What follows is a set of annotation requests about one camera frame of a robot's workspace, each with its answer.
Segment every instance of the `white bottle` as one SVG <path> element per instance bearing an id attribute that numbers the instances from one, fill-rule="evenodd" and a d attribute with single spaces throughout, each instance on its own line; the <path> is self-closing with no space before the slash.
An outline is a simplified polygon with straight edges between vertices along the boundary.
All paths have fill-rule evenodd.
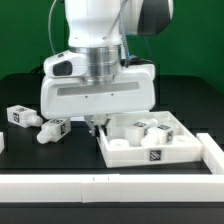
<path id="1" fill-rule="evenodd" d="M 27 128 L 30 126 L 40 127 L 43 119 L 37 115 L 35 110 L 20 105 L 7 108 L 8 121 Z"/>
<path id="2" fill-rule="evenodd" d="M 125 139 L 132 146 L 140 146 L 141 139 L 146 135 L 147 129 L 157 124 L 158 121 L 155 118 L 139 119 L 133 125 L 125 128 Z"/>
<path id="3" fill-rule="evenodd" d="M 0 132 L 0 153 L 3 151 L 4 148 L 5 148 L 5 144 L 4 144 L 3 133 Z"/>
<path id="4" fill-rule="evenodd" d="M 167 121 L 156 127 L 149 128 L 147 135 L 142 138 L 141 146 L 151 147 L 155 145 L 164 145 L 173 140 L 176 125 L 174 122 Z"/>
<path id="5" fill-rule="evenodd" d="M 52 119 L 41 126 L 37 140 L 41 144 L 57 142 L 71 131 L 70 118 Z"/>

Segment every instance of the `white block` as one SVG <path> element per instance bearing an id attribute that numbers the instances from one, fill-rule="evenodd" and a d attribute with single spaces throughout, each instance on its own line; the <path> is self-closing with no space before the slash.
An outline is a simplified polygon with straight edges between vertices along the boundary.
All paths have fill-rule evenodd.
<path id="1" fill-rule="evenodd" d="M 119 202 L 119 175 L 84 175 L 82 181 L 83 202 Z"/>
<path id="2" fill-rule="evenodd" d="M 4 148 L 5 148 L 4 136 L 3 136 L 3 133 L 0 132 L 0 153 L 3 151 Z"/>
<path id="3" fill-rule="evenodd" d="M 37 115 L 35 110 L 20 105 L 8 107 L 7 117 L 9 122 L 24 128 L 30 126 L 40 127 L 43 124 L 43 119 Z"/>
<path id="4" fill-rule="evenodd" d="M 122 175 L 121 202 L 221 202 L 223 175 Z"/>
<path id="5" fill-rule="evenodd" d="M 69 118 L 52 119 L 41 126 L 37 140 L 41 144 L 57 142 L 71 131 Z"/>
<path id="6" fill-rule="evenodd" d="M 82 202 L 81 175 L 0 175 L 0 202 Z"/>
<path id="7" fill-rule="evenodd" d="M 207 133 L 197 134 L 203 144 L 203 160 L 213 174 L 224 174 L 224 153 Z"/>

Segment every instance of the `white plastic lid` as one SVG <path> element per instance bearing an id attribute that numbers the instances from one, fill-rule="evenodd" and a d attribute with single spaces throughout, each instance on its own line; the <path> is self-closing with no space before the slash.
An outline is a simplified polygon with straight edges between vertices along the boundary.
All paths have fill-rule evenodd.
<path id="1" fill-rule="evenodd" d="M 146 135 L 141 140 L 141 146 L 143 146 L 143 147 L 151 147 L 151 146 L 158 145 L 158 144 L 159 144 L 158 138 L 154 134 Z"/>
<path id="2" fill-rule="evenodd" d="M 37 135 L 37 141 L 41 144 L 46 144 L 51 140 L 51 134 L 48 131 L 41 131 Z"/>
<path id="3" fill-rule="evenodd" d="M 43 119 L 37 115 L 31 115 L 28 122 L 31 126 L 40 127 L 43 124 Z"/>

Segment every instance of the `white cylindrical object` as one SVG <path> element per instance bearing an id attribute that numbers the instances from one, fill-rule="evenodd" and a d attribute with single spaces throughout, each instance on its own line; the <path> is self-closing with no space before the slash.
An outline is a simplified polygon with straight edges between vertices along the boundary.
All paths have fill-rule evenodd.
<path id="1" fill-rule="evenodd" d="M 16 105 L 7 108 L 8 121 L 21 127 L 28 128 L 30 126 L 40 127 L 43 119 L 37 115 L 37 111 Z"/>
<path id="2" fill-rule="evenodd" d="M 57 142 L 71 131 L 70 118 L 52 119 L 41 126 L 37 141 L 41 144 Z"/>
<path id="3" fill-rule="evenodd" d="M 46 144 L 48 142 L 50 142 L 52 138 L 52 134 L 49 131 L 41 131 L 38 135 L 37 135 L 37 141 L 41 144 Z"/>
<path id="4" fill-rule="evenodd" d="M 43 119 L 37 115 L 31 115 L 28 118 L 30 126 L 40 127 L 43 124 Z"/>
<path id="5" fill-rule="evenodd" d="M 125 139 L 133 146 L 140 146 L 141 139 L 146 135 L 149 127 L 156 126 L 155 118 L 139 119 L 133 125 L 125 128 Z"/>
<path id="6" fill-rule="evenodd" d="M 112 139 L 109 142 L 110 147 L 113 149 L 121 149 L 121 148 L 128 148 L 129 142 L 125 139 Z"/>

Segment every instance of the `black pattern sticker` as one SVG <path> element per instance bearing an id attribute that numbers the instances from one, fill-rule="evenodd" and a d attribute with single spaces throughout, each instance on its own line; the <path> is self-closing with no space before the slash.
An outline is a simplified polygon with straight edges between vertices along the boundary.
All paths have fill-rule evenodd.
<path id="1" fill-rule="evenodd" d="M 52 123 L 52 124 L 61 124 L 62 122 L 63 122 L 63 120 L 54 119 L 50 123 Z"/>
<path id="2" fill-rule="evenodd" d="M 66 133 L 66 125 L 63 124 L 61 125 L 61 135 L 65 134 Z"/>
<path id="3" fill-rule="evenodd" d="M 170 142 L 173 139 L 173 131 L 167 133 L 166 142 Z"/>
<path id="4" fill-rule="evenodd" d="M 161 150 L 151 150 L 149 155 L 150 161 L 160 161 L 161 160 L 162 151 Z"/>
<path id="5" fill-rule="evenodd" d="M 19 109 L 16 109 L 16 111 L 18 111 L 18 112 L 24 112 L 24 111 L 26 111 L 27 109 L 26 108 L 23 108 L 23 107 L 21 107 L 21 108 L 19 108 Z"/>
<path id="6" fill-rule="evenodd" d="M 147 124 L 142 123 L 142 122 L 137 122 L 137 123 L 134 124 L 134 126 L 139 127 L 139 128 L 143 128 L 143 127 L 145 127 L 146 125 L 147 125 Z"/>
<path id="7" fill-rule="evenodd" d="M 160 128 L 160 129 L 166 131 L 166 130 L 170 129 L 171 127 L 169 127 L 169 126 L 167 126 L 167 125 L 165 125 L 165 124 L 161 124 L 161 125 L 158 126 L 158 128 Z"/>
<path id="8" fill-rule="evenodd" d="M 13 113 L 13 120 L 14 120 L 15 122 L 19 123 L 19 122 L 20 122 L 19 114 L 17 114 L 17 113 Z"/>

